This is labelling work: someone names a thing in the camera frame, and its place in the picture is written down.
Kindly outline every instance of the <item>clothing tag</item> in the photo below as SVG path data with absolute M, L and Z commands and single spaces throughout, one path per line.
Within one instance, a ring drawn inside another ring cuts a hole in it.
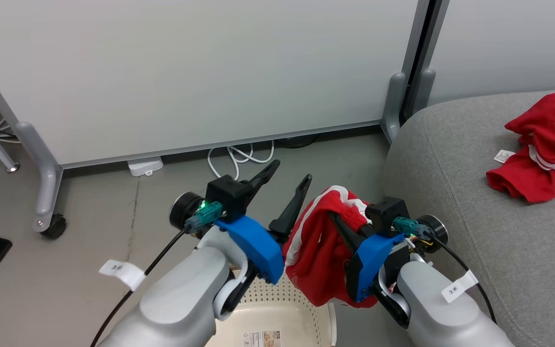
M 498 152 L 498 154 L 496 154 L 496 156 L 494 157 L 494 160 L 504 164 L 504 162 L 506 162 L 513 154 L 515 154 L 515 152 L 505 151 L 504 149 L 501 149 L 500 152 Z
M 129 263 L 109 260 L 100 269 L 100 274 L 106 276 L 114 276 L 120 279 L 123 283 L 132 289 L 132 292 L 138 288 L 145 280 L 145 271 L 141 270 L 138 266 Z
M 279 331 L 243 334 L 243 347 L 284 347 Z
M 442 296 L 445 297 L 447 303 L 453 303 L 461 294 L 463 294 L 468 288 L 474 286 L 478 283 L 478 279 L 474 277 L 472 271 L 468 270 L 462 277 L 457 281 L 451 283 L 450 286 L 442 290 Z

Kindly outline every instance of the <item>white power strip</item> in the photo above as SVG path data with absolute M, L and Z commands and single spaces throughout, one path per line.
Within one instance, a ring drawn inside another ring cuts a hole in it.
M 141 160 L 128 160 L 128 167 L 132 176 L 151 176 L 154 171 L 160 170 L 164 167 L 164 163 L 160 157 L 143 158 Z

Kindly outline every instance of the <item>teal cable connector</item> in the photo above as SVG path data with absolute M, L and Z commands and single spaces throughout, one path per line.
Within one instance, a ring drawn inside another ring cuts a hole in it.
M 397 217 L 394 219 L 394 226 L 400 233 L 403 234 L 415 234 L 416 228 L 419 225 L 419 222 L 416 220 L 404 218 L 404 217 Z
M 394 219 L 394 227 L 400 233 L 405 235 L 416 235 L 420 239 L 428 240 L 429 238 L 423 235 L 423 231 L 429 231 L 429 228 L 424 226 L 423 224 L 419 224 L 416 220 L 404 218 L 404 217 L 397 217 Z
M 188 228 L 188 233 L 196 233 L 200 228 L 211 224 L 222 217 L 222 204 L 217 201 L 199 209 L 194 215 L 185 220 L 185 226 Z

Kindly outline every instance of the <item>black wheel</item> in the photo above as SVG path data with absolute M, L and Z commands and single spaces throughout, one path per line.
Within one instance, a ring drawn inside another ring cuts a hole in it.
M 57 239 L 60 237 L 64 231 L 66 230 L 66 219 L 62 214 L 54 214 L 51 218 L 51 224 L 45 231 L 42 231 L 40 234 L 46 237 L 47 239 Z

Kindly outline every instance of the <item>red garment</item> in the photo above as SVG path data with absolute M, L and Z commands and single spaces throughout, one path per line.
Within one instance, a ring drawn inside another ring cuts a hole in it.
M 531 203 L 555 198 L 555 93 L 504 127 L 521 134 L 523 146 L 502 167 L 487 172 L 489 186 Z
M 284 245 L 286 274 L 315 306 L 337 298 L 353 307 L 372 307 L 374 296 L 353 302 L 346 293 L 344 262 L 352 257 L 328 212 L 338 213 L 352 230 L 368 223 L 367 202 L 344 187 L 332 186 L 312 200 Z

